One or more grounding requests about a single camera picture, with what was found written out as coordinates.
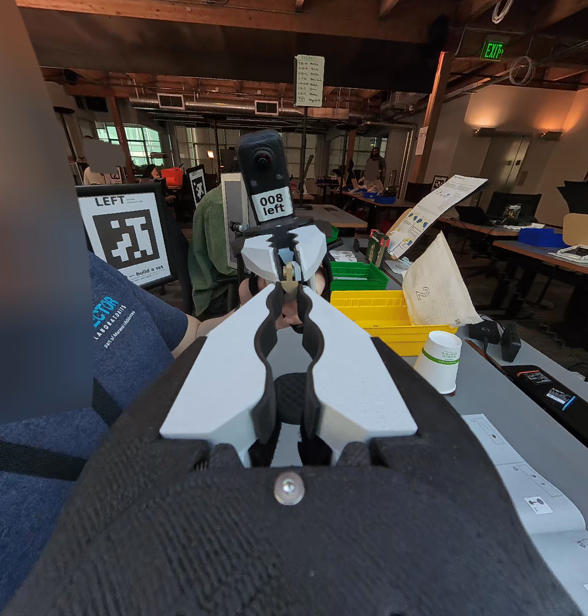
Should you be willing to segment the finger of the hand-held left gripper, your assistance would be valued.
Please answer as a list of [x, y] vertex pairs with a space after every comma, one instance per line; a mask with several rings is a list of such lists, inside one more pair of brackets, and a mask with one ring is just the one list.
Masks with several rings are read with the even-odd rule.
[[274, 246], [274, 234], [244, 236], [240, 251], [244, 265], [249, 272], [258, 275], [268, 283], [282, 280], [282, 261], [278, 248]]
[[316, 285], [315, 274], [327, 253], [325, 234], [317, 226], [293, 229], [293, 273], [298, 283]]

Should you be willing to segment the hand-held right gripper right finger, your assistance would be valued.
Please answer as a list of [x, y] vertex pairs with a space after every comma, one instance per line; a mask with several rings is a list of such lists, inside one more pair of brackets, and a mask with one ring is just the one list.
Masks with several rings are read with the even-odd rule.
[[297, 297], [306, 372], [298, 452], [302, 463], [332, 463], [347, 445], [410, 437], [418, 426], [378, 347], [383, 343], [309, 287]]

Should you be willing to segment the person's left forearm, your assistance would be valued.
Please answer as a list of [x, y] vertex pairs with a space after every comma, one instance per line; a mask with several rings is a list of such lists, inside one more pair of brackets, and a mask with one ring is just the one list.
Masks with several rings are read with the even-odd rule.
[[197, 338], [204, 337], [209, 334], [209, 332], [211, 332], [214, 328], [218, 327], [222, 322], [228, 319], [235, 312], [236, 309], [233, 309], [222, 317], [207, 319], [204, 321], [200, 321], [199, 319], [188, 315], [186, 332], [180, 343], [176, 346], [174, 350], [171, 351], [173, 357], [179, 357], [182, 352], [186, 350]]

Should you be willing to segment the lego instruction booklet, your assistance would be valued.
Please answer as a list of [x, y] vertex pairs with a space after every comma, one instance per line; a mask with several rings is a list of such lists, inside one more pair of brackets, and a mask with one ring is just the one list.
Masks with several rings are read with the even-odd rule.
[[463, 415], [462, 419], [496, 467], [538, 552], [583, 615], [588, 615], [588, 530], [583, 515], [485, 415]]

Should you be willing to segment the person's left hand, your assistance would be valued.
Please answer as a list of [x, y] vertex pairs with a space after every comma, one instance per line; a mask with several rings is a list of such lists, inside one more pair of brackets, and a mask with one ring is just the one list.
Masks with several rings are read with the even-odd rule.
[[[242, 281], [239, 286], [238, 294], [240, 304], [244, 305], [249, 302], [252, 297], [256, 296], [266, 287], [266, 281], [258, 275], [251, 273]], [[283, 304], [281, 313], [275, 320], [276, 329], [294, 328], [299, 331], [303, 327], [303, 322], [298, 316], [297, 297], [289, 293], [283, 294]]]

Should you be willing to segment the white board on stand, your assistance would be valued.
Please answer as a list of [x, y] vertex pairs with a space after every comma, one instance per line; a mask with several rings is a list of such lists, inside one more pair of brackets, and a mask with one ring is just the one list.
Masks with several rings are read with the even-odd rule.
[[242, 232], [233, 231], [230, 227], [243, 226], [249, 228], [250, 212], [249, 200], [242, 173], [223, 173], [221, 175], [221, 195], [223, 204], [224, 231], [226, 233], [226, 256], [230, 268], [237, 267], [237, 258], [232, 250], [231, 242]]

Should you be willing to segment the green plastic bin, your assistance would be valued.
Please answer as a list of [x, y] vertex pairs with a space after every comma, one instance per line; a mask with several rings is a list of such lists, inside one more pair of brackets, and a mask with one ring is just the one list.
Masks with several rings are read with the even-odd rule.
[[358, 261], [356, 253], [339, 250], [343, 244], [338, 229], [331, 226], [327, 237], [327, 263], [332, 276], [330, 291], [379, 291], [388, 285], [388, 275], [374, 264]]

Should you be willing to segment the yellow plastic bin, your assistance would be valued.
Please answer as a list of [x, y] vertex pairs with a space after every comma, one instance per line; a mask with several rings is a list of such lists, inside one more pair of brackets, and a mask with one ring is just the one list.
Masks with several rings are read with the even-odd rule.
[[369, 335], [380, 338], [402, 357], [417, 357], [431, 331], [452, 334], [458, 331], [447, 325], [413, 325], [401, 290], [332, 291], [330, 302]]

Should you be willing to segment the white paper cup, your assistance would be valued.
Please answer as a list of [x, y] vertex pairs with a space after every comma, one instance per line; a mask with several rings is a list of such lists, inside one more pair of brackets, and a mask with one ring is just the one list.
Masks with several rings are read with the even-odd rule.
[[413, 369], [440, 394], [456, 389], [462, 349], [461, 339], [449, 332], [435, 330], [428, 334]]

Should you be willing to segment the note board on pole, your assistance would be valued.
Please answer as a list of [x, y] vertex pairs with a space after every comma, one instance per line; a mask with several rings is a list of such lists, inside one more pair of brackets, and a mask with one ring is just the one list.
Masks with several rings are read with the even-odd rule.
[[306, 133], [309, 107], [321, 108], [324, 87], [325, 58], [298, 54], [295, 56], [295, 106], [303, 108], [303, 132], [298, 182], [298, 207], [305, 209], [303, 203], [306, 179]]

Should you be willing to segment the white paper bag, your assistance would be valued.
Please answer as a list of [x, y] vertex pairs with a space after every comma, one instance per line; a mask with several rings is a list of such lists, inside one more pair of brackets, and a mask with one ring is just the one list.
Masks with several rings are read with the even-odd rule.
[[407, 269], [402, 290], [415, 326], [459, 328], [482, 321], [442, 232]]

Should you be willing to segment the black power adapter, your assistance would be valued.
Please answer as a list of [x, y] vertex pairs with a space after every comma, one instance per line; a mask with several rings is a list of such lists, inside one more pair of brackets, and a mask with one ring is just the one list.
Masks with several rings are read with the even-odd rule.
[[496, 321], [483, 319], [468, 326], [468, 337], [474, 341], [496, 345], [500, 343], [501, 334]]

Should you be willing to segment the black framed marker sign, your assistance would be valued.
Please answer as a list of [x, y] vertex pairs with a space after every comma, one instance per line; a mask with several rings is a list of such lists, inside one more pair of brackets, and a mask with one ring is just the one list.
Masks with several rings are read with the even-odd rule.
[[88, 248], [98, 258], [147, 290], [177, 280], [159, 184], [78, 186], [76, 195]]

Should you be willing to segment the blue plastic bin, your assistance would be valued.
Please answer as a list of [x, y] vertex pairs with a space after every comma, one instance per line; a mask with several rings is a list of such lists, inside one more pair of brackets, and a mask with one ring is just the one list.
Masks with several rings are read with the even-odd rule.
[[540, 248], [567, 248], [563, 234], [552, 227], [522, 227], [517, 240], [529, 246]]

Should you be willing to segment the person's blue shirt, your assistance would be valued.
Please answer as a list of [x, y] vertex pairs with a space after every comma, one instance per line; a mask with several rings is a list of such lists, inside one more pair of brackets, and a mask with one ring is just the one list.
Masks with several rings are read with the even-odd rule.
[[[88, 253], [94, 379], [125, 411], [198, 336], [200, 322]], [[89, 459], [109, 426], [92, 407], [0, 425], [0, 441]], [[73, 481], [0, 471], [0, 612], [56, 526]]]

